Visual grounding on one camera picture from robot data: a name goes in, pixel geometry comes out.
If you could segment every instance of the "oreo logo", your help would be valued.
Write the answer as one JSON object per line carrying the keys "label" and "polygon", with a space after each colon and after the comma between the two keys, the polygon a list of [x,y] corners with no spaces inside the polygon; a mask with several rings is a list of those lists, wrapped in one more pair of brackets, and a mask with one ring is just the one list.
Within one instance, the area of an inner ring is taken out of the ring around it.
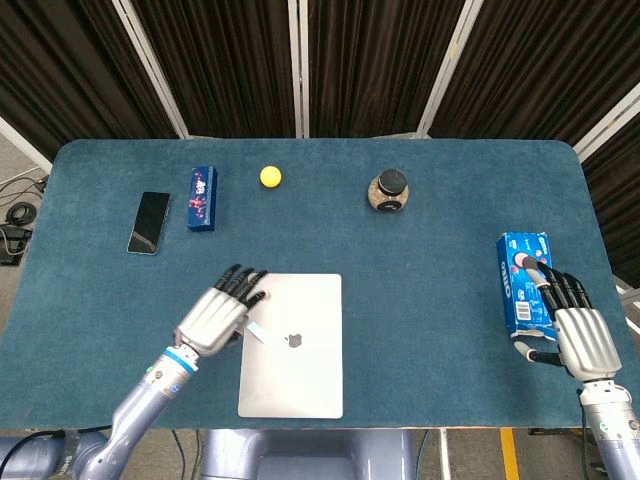
{"label": "oreo logo", "polygon": [[511,298],[511,286],[509,285],[509,275],[507,274],[507,266],[504,262],[500,264],[500,272],[502,273],[502,285],[504,285],[504,294],[507,298]]}
{"label": "oreo logo", "polygon": [[538,237],[538,242],[540,242],[540,246],[542,247],[542,251],[545,255],[549,253],[549,249],[547,248],[547,242],[544,241],[543,237]]}

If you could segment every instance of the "apple logo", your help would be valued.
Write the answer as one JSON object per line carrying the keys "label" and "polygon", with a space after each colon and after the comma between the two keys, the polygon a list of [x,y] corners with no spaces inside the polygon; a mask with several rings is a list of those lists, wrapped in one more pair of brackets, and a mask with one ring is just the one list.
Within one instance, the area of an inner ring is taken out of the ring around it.
{"label": "apple logo", "polygon": [[296,333],[295,335],[289,335],[288,337],[284,337],[285,340],[289,342],[289,346],[291,348],[297,348],[302,345],[302,335]]}

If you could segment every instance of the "blue ring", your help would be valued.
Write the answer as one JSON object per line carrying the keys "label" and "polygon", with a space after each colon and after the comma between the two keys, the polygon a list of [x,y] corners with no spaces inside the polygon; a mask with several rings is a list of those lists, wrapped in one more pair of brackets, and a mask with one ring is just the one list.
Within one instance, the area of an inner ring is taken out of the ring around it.
{"label": "blue ring", "polygon": [[179,356],[177,356],[175,353],[173,353],[168,348],[164,351],[164,355],[169,357],[171,360],[175,361],[182,368],[184,368],[189,375],[193,374],[193,368],[191,368],[191,365],[189,365],[187,362],[182,360]]}

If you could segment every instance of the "cable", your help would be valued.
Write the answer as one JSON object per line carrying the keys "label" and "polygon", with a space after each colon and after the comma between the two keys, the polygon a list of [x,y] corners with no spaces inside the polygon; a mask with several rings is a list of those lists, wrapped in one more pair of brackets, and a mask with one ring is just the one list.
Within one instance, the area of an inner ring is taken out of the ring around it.
{"label": "cable", "polygon": [[5,219],[9,225],[24,227],[33,223],[37,215],[38,209],[32,203],[18,202],[9,207]]}
{"label": "cable", "polygon": [[589,480],[587,472],[587,416],[584,413],[584,407],[580,404],[582,410],[582,475],[584,480]]}
{"label": "cable", "polygon": [[418,460],[416,461],[416,480],[420,480],[420,465],[422,464],[422,454],[424,453],[424,447],[427,445],[429,432],[431,432],[431,430],[427,430],[424,433],[424,437],[422,437],[422,443],[420,444],[420,450],[418,451]]}
{"label": "cable", "polygon": [[[80,430],[78,430],[78,433],[91,433],[91,432],[98,432],[100,430],[108,430],[111,428],[111,425],[103,425],[101,427],[92,427],[92,428],[82,428]],[[33,440],[36,437],[44,437],[44,436],[49,436],[49,437],[64,437],[64,430],[43,430],[42,432],[35,432],[32,433],[31,435],[27,435],[26,437],[22,438],[18,443],[16,443],[13,447],[11,447],[11,450],[9,450],[9,452],[7,452],[7,456],[4,457],[4,460],[2,461],[2,464],[0,464],[0,479],[2,478],[2,474],[4,473],[7,464],[9,463],[9,460],[11,459],[11,457],[13,455],[15,455],[15,453],[20,450],[24,445],[26,445],[27,443],[29,443],[31,440]]]}
{"label": "cable", "polygon": [[178,446],[178,450],[180,451],[180,458],[182,458],[182,474],[180,475],[180,480],[184,480],[185,470],[187,469],[187,461],[184,458],[184,450],[182,449],[182,444],[180,443],[178,434],[174,429],[171,429],[171,434],[173,435],[173,438],[176,441],[176,445]]}
{"label": "cable", "polygon": [[22,250],[18,250],[16,252],[12,252],[11,250],[9,250],[9,239],[7,238],[7,234],[4,233],[4,229],[3,228],[0,228],[0,235],[2,235],[2,238],[4,239],[4,249],[7,252],[7,255],[10,255],[12,257],[15,257],[16,255],[22,255],[29,248],[28,246],[26,246]]}
{"label": "cable", "polygon": [[78,433],[93,433],[109,430],[113,425],[102,425],[101,427],[81,428]]}
{"label": "cable", "polygon": [[204,438],[202,438],[202,431],[198,430],[198,436],[200,437],[200,465],[198,466],[200,469],[202,468],[202,462],[204,462]]}
{"label": "cable", "polygon": [[19,178],[14,178],[12,180],[9,180],[8,182],[6,182],[5,184],[2,185],[2,187],[0,187],[0,192],[2,192],[3,190],[5,190],[9,185],[13,185],[16,182],[19,182],[20,180],[28,180],[31,182],[31,185],[29,186],[29,188],[33,187],[36,183],[38,183],[37,180],[30,178],[30,177],[19,177]]}
{"label": "cable", "polygon": [[4,185],[5,183],[8,183],[8,182],[10,182],[11,180],[14,180],[14,179],[16,179],[16,178],[24,177],[27,173],[31,173],[31,172],[33,172],[33,171],[35,171],[35,170],[38,170],[39,168],[40,168],[40,167],[33,167],[33,168],[30,168],[29,170],[27,170],[26,172],[22,172],[22,173],[19,173],[18,175],[14,175],[14,176],[13,176],[13,177],[11,177],[11,178],[7,178],[6,180],[1,181],[1,182],[0,182],[0,185]]}
{"label": "cable", "polygon": [[193,469],[191,470],[191,480],[196,478],[196,472],[198,471],[198,461],[200,460],[200,433],[198,430],[194,430],[196,434],[196,459],[193,461]]}
{"label": "cable", "polygon": [[44,430],[42,432],[32,433],[31,435],[27,435],[26,437],[21,439],[18,443],[16,443],[13,447],[11,447],[11,450],[9,450],[9,452],[7,453],[7,456],[4,457],[4,460],[0,465],[0,478],[2,478],[2,474],[4,473],[4,470],[7,467],[7,464],[9,463],[9,459],[13,455],[15,455],[15,453],[18,450],[20,450],[25,444],[29,443],[31,440],[33,440],[36,437],[44,437],[44,436],[59,437],[60,435],[64,435],[64,432],[62,430]]}
{"label": "cable", "polygon": [[0,205],[0,207],[6,207],[7,205],[11,205],[11,204],[12,204],[13,202],[15,202],[18,198],[20,198],[22,195],[25,195],[25,194],[27,194],[27,193],[29,193],[29,194],[31,194],[31,195],[35,195],[35,196],[36,196],[36,197],[38,197],[40,200],[42,200],[42,195],[40,195],[39,193],[36,193],[36,192],[28,192],[27,190],[23,190],[23,191],[21,191],[21,192],[9,193],[9,194],[7,194],[7,195],[3,195],[2,197],[0,197],[0,200],[1,200],[1,199],[3,199],[3,198],[13,197],[13,196],[16,196],[16,195],[17,195],[17,197],[16,197],[16,198],[13,198],[13,199],[11,199],[11,200],[9,200],[9,201],[8,201],[8,202],[6,202],[6,203],[3,203],[2,205]]}

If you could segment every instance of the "black lid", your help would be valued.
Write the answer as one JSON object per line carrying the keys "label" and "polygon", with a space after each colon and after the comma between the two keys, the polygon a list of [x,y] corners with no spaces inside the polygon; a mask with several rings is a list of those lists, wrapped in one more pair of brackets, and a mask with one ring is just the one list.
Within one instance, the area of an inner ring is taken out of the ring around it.
{"label": "black lid", "polygon": [[390,168],[389,170],[382,172],[382,175],[380,175],[380,178],[378,179],[378,186],[385,195],[395,197],[400,195],[404,192],[404,189],[407,188],[407,177],[404,172],[396,170],[395,168]]}

